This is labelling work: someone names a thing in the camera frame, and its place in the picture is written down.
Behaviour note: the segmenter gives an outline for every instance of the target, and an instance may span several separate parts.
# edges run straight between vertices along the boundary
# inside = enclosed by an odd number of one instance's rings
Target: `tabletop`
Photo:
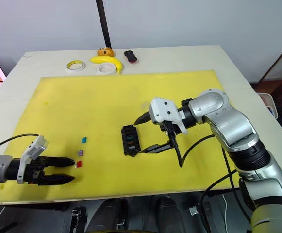
[[[116,58],[125,66],[123,74],[214,70],[235,108],[249,118],[282,168],[282,128],[220,46],[129,49],[138,58],[133,66],[128,66],[124,57],[126,50],[115,50]],[[86,68],[77,75],[96,75],[97,65],[89,62],[96,52],[71,50],[24,54],[0,87],[0,141],[12,135],[41,77],[74,76],[65,69],[72,60],[86,63]],[[6,146],[0,147],[0,153],[4,153]]]

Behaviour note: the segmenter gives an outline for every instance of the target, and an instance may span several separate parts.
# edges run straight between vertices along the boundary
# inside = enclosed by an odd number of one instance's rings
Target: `black pole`
[[[99,12],[99,17],[100,17],[100,22],[101,22],[101,27],[102,27],[105,45],[106,45],[106,47],[111,48],[112,46],[111,46],[110,36],[108,34],[108,28],[107,28],[106,16],[105,16],[105,11],[104,11],[104,6],[103,6],[103,0],[97,0],[97,7],[98,7],[98,12]]]

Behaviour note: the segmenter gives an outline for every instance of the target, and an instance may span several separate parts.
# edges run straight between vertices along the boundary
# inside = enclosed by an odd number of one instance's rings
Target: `yellow mat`
[[[154,97],[174,100],[180,107],[182,100],[209,88],[222,89],[213,71],[41,78],[14,135],[42,134],[49,141],[42,155],[82,160],[83,166],[45,169],[46,173],[75,176],[65,185],[0,184],[0,202],[95,199],[207,188],[227,174],[215,138],[198,145],[180,168],[174,150],[125,156],[120,130],[146,112]],[[137,130],[141,149],[168,140],[151,122],[138,125]],[[182,156],[194,142],[211,134],[207,124],[188,132],[177,136]],[[87,137],[87,143],[81,143],[82,137]],[[20,157],[32,139],[13,140],[5,154]],[[77,156],[79,150],[84,151],[83,157]],[[227,187],[228,180],[217,186]]]

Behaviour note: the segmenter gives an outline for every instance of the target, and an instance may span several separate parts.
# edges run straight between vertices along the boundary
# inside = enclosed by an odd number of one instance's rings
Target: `banana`
[[[118,74],[121,74],[122,69],[123,69],[123,64],[115,57],[109,57],[109,56],[99,56],[99,57],[93,57],[90,60],[92,63],[95,64],[101,64],[103,62],[110,62],[113,63],[117,70],[118,70]]]

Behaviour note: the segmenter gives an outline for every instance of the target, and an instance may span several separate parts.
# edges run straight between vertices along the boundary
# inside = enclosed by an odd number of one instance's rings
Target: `tape roll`
[[[68,72],[76,72],[83,70],[86,67],[85,63],[80,60],[71,61],[67,64],[66,69]]]
[[[100,75],[111,75],[116,73],[116,66],[110,62],[101,63],[98,68],[97,72]]]

